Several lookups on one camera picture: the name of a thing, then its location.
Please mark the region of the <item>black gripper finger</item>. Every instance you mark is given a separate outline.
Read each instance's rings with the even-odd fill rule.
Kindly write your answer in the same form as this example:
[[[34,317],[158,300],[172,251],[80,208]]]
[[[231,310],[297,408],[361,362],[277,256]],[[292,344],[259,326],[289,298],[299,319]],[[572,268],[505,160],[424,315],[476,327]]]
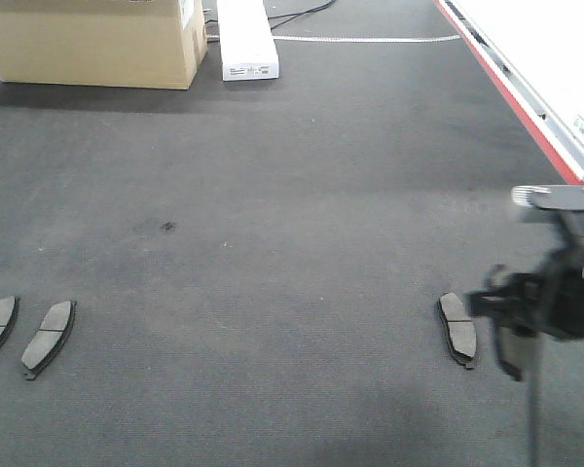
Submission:
[[[494,265],[484,279],[484,286],[465,294],[471,317],[490,320],[493,336],[502,330],[514,336],[536,336],[535,312],[540,298],[540,273],[518,272],[506,265]]]
[[[522,185],[510,192],[511,217],[520,223],[551,224],[558,214],[584,213],[584,185]]]

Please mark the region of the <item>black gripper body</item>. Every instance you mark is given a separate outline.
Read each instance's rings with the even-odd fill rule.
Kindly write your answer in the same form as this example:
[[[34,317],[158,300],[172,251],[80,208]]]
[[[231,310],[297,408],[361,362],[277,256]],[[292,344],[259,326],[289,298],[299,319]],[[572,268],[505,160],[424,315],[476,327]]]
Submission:
[[[584,213],[548,213],[540,222],[558,237],[537,275],[541,289],[532,328],[559,341],[584,340]]]

